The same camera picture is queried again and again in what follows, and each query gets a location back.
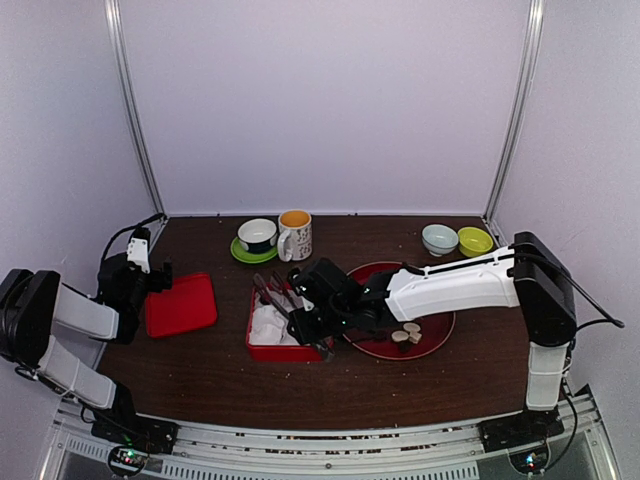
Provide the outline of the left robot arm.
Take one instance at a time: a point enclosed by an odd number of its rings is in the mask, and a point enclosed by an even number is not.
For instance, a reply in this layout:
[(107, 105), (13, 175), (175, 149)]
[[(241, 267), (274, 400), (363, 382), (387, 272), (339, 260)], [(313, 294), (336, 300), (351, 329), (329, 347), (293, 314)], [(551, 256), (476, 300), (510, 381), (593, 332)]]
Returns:
[(81, 344), (130, 344), (147, 296), (169, 290), (173, 266), (154, 269), (126, 254), (103, 260), (96, 295), (64, 283), (58, 272), (12, 269), (1, 281), (1, 355), (18, 373), (75, 397), (123, 444), (144, 424), (123, 384), (98, 373)]

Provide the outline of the metal tongs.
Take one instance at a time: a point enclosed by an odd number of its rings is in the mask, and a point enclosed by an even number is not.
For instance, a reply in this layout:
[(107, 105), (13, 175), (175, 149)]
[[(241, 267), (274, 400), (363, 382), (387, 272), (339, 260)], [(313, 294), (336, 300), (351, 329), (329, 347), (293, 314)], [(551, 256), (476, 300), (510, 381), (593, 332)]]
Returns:
[[(295, 295), (277, 272), (272, 273), (269, 282), (267, 282), (262, 275), (256, 273), (253, 275), (252, 283), (260, 288), (262, 298), (275, 306), (287, 321), (289, 320), (289, 313), (301, 307), (300, 302), (295, 299)], [(333, 359), (334, 351), (332, 340), (324, 339), (320, 343), (311, 345), (316, 347), (321, 353), (327, 354), (326, 360), (322, 362), (329, 362)]]

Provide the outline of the red box lid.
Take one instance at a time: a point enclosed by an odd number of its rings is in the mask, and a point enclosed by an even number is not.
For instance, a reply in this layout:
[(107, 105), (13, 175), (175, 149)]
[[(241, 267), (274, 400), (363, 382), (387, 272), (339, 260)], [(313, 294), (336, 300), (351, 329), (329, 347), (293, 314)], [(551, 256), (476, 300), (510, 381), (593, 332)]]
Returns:
[(146, 332), (152, 339), (208, 328), (217, 319), (213, 283), (207, 273), (176, 278), (171, 289), (150, 293), (146, 299)]

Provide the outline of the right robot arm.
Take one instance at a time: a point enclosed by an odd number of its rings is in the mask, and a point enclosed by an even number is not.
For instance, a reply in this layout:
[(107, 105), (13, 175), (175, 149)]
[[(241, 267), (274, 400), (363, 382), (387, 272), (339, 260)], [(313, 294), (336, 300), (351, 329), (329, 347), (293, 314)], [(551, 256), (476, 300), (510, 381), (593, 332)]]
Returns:
[(320, 258), (288, 275), (302, 307), (288, 315), (288, 332), (317, 344), (348, 330), (372, 330), (435, 314), (519, 308), (528, 333), (525, 406), (513, 416), (519, 440), (535, 440), (558, 417), (569, 345), (577, 333), (571, 274), (531, 232), (488, 254), (448, 264), (402, 264), (365, 282)]

